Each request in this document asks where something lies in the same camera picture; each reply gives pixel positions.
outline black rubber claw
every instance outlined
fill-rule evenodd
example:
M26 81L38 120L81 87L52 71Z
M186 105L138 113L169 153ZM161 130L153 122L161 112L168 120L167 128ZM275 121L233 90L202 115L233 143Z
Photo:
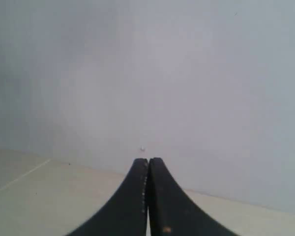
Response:
M152 236L236 236L189 199L161 158L149 161L147 191Z
M135 159L115 194L91 219L68 236L145 236L148 161Z

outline gray wall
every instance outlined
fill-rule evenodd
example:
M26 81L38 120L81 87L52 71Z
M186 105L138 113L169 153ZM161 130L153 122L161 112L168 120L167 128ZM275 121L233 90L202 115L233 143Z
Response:
M295 0L0 0L0 97L2 147L295 213Z

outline beige floor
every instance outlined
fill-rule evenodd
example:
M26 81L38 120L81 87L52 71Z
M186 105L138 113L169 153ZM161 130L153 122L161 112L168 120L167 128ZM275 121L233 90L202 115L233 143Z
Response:
M112 172L0 150L0 236L65 235L97 211L123 178ZM295 236L294 215L192 191L187 194L242 236Z

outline tile grout line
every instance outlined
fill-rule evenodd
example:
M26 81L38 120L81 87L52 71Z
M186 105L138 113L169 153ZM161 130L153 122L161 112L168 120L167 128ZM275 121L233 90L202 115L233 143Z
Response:
M48 162L50 161L50 159L44 161L43 163L39 164L38 166L34 167L33 169L31 169L30 171L25 172L24 174L20 175L19 177L17 177L16 179L12 180L11 182L7 183L5 186L0 188L0 192L5 190L7 187L11 186L13 183L17 182L18 180L20 180L21 178L27 176L28 174L32 173L33 171L37 170L38 168L46 165Z

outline tiled floor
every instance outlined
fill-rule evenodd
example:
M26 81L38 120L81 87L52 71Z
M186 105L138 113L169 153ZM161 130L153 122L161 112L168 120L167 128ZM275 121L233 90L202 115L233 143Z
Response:
M65 235L94 214L123 178L0 150L0 236ZM187 194L213 218L242 236L295 236L294 215L191 191Z

